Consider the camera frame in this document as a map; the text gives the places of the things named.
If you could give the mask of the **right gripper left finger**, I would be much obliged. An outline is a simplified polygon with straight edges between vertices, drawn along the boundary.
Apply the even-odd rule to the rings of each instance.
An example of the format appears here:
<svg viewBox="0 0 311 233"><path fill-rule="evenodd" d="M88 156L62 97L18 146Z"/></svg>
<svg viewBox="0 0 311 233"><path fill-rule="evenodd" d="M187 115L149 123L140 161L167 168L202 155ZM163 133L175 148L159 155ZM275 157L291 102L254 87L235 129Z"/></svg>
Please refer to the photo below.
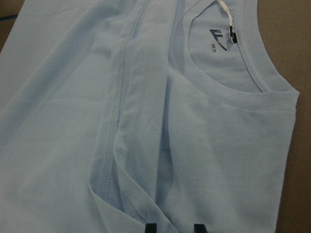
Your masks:
<svg viewBox="0 0 311 233"><path fill-rule="evenodd" d="M145 225L145 233L157 233L157 224L156 223L147 223Z"/></svg>

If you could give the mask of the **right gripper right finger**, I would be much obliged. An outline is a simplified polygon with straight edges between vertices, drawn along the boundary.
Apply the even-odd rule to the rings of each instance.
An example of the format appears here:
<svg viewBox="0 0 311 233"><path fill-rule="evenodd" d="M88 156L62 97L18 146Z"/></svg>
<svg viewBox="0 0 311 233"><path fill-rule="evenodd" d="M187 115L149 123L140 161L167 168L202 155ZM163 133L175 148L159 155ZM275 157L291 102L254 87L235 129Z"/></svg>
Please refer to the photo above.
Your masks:
<svg viewBox="0 0 311 233"><path fill-rule="evenodd" d="M194 233L207 233L207 229L204 224L194 224Z"/></svg>

